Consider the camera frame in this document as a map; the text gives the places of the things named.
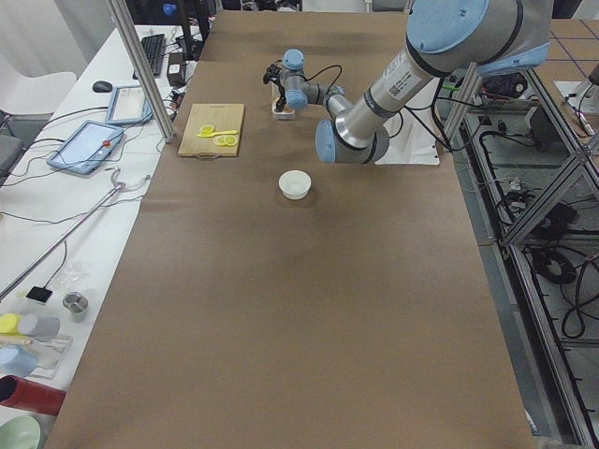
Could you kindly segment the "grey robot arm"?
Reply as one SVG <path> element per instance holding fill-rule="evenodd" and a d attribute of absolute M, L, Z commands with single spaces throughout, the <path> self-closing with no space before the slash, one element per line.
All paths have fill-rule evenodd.
<path fill-rule="evenodd" d="M 337 85 L 309 81 L 297 49 L 271 64 L 263 81 L 277 85 L 281 107 L 300 110 L 314 104 L 327 110 L 329 117 L 315 132 L 322 162 L 374 163 L 388 151 L 384 124 L 431 80 L 469 64 L 492 76 L 543 64 L 552 9 L 550 1 L 417 1 L 404 48 L 356 103 Z"/>

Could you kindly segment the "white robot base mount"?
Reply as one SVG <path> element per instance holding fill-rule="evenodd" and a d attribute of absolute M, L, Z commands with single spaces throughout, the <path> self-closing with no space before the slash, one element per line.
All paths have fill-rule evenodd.
<path fill-rule="evenodd" d="M 436 166 L 440 163 L 429 112 L 416 111 L 412 114 L 403 109 L 400 114 L 388 120 L 384 127 L 389 133 L 390 141 L 385 155 L 375 162 L 377 165 Z"/>

